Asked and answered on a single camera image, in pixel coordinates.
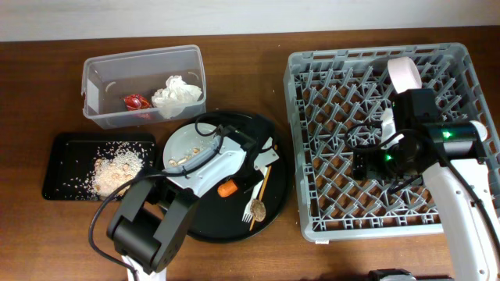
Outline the orange carrot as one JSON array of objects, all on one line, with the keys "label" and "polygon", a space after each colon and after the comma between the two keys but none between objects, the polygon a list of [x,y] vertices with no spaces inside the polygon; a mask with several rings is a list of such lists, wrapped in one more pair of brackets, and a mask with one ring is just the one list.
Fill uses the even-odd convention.
[{"label": "orange carrot", "polygon": [[221,197],[229,197],[238,190],[238,185],[233,180],[228,180],[218,186],[217,193]]}]

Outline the grey dishwasher rack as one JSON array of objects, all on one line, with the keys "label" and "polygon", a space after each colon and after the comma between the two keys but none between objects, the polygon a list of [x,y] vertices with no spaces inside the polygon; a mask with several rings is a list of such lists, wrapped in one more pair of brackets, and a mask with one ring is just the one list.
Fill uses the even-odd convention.
[{"label": "grey dishwasher rack", "polygon": [[[408,57],[434,92],[444,121],[476,120],[488,131],[489,183],[499,199],[499,138],[464,44],[440,43],[295,52],[284,90],[295,153],[300,227],[310,242],[436,234],[442,231],[430,192],[421,186],[389,194],[389,183],[351,177],[349,144],[375,144],[378,120],[395,89],[388,60]],[[351,131],[349,142],[344,141]]]}]

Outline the brown cookie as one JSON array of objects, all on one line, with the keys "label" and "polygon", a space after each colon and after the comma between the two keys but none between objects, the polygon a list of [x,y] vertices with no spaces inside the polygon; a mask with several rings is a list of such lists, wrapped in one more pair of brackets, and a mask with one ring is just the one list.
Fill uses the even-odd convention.
[{"label": "brown cookie", "polygon": [[257,199],[252,200],[250,212],[256,222],[262,222],[266,217],[266,207],[262,201]]}]

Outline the grey plate with food scraps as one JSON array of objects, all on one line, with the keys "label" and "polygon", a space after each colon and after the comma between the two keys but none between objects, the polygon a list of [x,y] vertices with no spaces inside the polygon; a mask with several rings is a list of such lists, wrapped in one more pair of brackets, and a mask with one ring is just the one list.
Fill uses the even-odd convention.
[{"label": "grey plate with food scraps", "polygon": [[216,129],[208,123],[190,123],[176,130],[163,149],[163,164],[170,169],[190,161],[203,151],[217,146],[217,136],[208,133]]}]

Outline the pink bowl with rice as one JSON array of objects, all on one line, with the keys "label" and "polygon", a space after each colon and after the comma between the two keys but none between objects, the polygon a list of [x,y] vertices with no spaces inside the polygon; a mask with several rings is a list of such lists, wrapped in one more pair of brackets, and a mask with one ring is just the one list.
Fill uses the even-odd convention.
[{"label": "pink bowl with rice", "polygon": [[397,94],[422,87],[420,73],[410,57],[388,60],[387,71]]}]

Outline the white tissue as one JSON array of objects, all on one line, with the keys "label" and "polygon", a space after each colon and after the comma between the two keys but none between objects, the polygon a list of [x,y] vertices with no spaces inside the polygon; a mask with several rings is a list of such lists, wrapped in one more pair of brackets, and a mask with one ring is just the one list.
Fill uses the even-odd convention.
[{"label": "white tissue", "polygon": [[201,95],[200,87],[187,84],[180,75],[170,76],[166,80],[166,87],[152,95],[152,104],[159,108],[159,113],[165,119],[172,119],[184,111],[186,104],[197,102]]}]

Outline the red snack wrapper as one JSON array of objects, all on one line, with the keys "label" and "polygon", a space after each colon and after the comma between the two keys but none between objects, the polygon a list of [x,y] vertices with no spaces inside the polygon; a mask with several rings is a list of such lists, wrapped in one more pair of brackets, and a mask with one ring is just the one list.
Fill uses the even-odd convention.
[{"label": "red snack wrapper", "polygon": [[131,94],[123,98],[123,102],[129,112],[149,109],[151,102],[140,94]]}]

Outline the white cup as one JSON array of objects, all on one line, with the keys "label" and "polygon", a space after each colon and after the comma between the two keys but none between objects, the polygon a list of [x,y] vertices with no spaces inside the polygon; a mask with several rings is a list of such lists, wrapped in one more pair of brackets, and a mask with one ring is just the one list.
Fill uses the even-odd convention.
[{"label": "white cup", "polygon": [[483,123],[476,121],[476,120],[471,120],[470,123],[472,123],[474,125],[474,127],[476,128],[480,140],[482,142],[486,141],[488,138],[488,130],[487,130],[486,126]]}]

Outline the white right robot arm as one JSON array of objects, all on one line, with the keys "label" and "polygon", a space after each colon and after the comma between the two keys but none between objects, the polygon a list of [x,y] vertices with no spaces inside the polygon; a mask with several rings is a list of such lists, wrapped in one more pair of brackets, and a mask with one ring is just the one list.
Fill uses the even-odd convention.
[{"label": "white right robot arm", "polygon": [[457,280],[499,278],[499,221],[489,191],[483,142],[477,121],[420,123],[392,130],[379,143],[351,146],[356,180],[391,181],[389,193],[424,185],[438,210]]}]

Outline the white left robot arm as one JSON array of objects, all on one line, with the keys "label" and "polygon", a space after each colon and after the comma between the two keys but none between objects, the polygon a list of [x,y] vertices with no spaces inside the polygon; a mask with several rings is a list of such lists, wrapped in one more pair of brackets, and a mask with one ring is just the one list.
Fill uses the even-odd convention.
[{"label": "white left robot arm", "polygon": [[[264,116],[256,115],[248,121],[251,133],[232,125],[209,123],[202,132],[199,124],[181,127],[169,141],[194,132],[212,139],[204,151],[181,164],[167,165],[163,171],[137,176],[122,186],[126,194],[108,226],[107,236],[121,254],[118,263],[127,269],[130,280],[138,280],[139,272],[147,280],[166,274],[167,265],[188,234],[199,199],[208,191],[234,176],[259,174],[267,178],[270,164],[279,158],[274,150],[275,127]],[[157,179],[167,179],[177,189],[163,219],[144,208]]]}]

